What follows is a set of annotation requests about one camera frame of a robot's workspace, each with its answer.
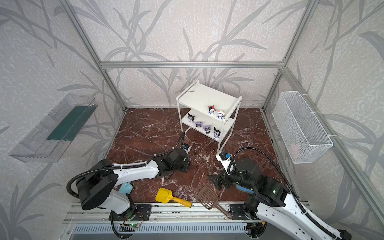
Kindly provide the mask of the purple caped Kuromi figure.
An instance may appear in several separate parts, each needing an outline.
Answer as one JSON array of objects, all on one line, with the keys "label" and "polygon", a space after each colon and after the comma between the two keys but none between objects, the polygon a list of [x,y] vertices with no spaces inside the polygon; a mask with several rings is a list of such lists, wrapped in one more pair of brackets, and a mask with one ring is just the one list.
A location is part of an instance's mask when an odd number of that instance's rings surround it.
[{"label": "purple caped Kuromi figure", "polygon": [[210,134],[211,133],[211,125],[205,125],[203,126],[204,133]]}]

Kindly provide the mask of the black purple Kuromi figure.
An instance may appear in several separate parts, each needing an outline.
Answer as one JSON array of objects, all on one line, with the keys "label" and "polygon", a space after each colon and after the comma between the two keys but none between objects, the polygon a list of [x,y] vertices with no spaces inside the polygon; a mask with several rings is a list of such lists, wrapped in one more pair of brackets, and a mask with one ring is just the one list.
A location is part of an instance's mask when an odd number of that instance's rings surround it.
[{"label": "black purple Kuromi figure", "polygon": [[195,116],[188,113],[188,120],[190,123],[194,123],[195,122]]}]

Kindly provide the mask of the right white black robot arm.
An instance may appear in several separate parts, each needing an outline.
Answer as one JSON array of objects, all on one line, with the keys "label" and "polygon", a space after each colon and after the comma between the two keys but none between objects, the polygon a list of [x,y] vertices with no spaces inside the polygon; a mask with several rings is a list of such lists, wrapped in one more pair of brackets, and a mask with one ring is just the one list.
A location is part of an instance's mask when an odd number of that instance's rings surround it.
[{"label": "right white black robot arm", "polygon": [[251,194],[243,203],[245,215],[250,219],[267,222],[296,240],[350,240],[346,230],[337,230],[316,217],[294,198],[292,191],[274,178],[265,176],[250,159],[241,159],[235,171],[222,171],[209,175],[209,180],[221,190],[236,185]]}]

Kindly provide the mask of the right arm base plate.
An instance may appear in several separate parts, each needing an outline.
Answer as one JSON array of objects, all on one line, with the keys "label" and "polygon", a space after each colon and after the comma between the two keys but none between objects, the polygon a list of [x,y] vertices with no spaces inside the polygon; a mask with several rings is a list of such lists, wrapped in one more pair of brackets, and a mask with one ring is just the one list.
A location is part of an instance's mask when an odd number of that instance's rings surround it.
[{"label": "right arm base plate", "polygon": [[232,220],[240,221],[240,220],[249,220],[246,216],[242,204],[230,204],[228,207],[229,213],[232,215]]}]

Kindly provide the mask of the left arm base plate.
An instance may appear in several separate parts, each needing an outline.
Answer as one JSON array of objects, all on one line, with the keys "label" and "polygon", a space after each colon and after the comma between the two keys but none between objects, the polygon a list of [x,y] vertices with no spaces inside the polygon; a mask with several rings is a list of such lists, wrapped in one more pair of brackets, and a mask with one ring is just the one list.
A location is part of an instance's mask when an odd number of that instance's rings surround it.
[{"label": "left arm base plate", "polygon": [[136,209],[130,207],[127,211],[122,214],[110,214],[109,220],[113,221],[149,221],[152,211],[151,204],[138,204]]}]

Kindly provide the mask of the red ladybug Doraemon figure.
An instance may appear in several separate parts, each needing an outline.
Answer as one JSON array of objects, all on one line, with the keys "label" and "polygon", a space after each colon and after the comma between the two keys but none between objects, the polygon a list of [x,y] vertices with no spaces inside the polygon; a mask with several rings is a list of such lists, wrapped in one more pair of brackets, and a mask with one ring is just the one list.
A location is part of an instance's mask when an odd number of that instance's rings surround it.
[{"label": "red ladybug Doraemon figure", "polygon": [[215,114],[215,105],[209,106],[209,115],[213,116]]}]

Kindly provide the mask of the dark purple small figure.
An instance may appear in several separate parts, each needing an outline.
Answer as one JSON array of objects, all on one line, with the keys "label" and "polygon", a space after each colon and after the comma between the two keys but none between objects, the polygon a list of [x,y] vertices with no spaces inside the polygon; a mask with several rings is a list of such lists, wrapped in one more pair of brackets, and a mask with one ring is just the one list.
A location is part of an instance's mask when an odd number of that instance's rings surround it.
[{"label": "dark purple small figure", "polygon": [[195,122],[195,125],[197,128],[201,128],[203,125],[203,122],[201,122],[201,121]]}]

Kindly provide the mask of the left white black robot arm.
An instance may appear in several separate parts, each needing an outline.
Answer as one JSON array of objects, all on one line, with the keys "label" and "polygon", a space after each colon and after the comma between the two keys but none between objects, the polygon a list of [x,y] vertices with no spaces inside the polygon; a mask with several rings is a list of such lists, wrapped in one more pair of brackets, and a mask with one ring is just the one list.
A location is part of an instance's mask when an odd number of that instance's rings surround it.
[{"label": "left white black robot arm", "polygon": [[66,189],[80,200],[85,211],[103,208],[117,215],[134,214],[137,208],[131,196],[118,192],[115,187],[142,179],[166,177],[177,171],[186,173],[191,164],[190,150],[191,146],[183,144],[149,161],[133,164],[101,160],[88,171],[71,178]]}]

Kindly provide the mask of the blue white small figure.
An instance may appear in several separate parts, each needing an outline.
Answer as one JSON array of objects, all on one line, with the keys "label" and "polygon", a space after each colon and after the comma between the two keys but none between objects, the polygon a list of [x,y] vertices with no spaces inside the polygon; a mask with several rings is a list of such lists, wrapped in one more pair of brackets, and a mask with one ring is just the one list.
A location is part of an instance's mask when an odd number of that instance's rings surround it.
[{"label": "blue white small figure", "polygon": [[224,111],[218,111],[218,114],[217,114],[217,118],[218,120],[222,121],[225,119],[225,112]]}]

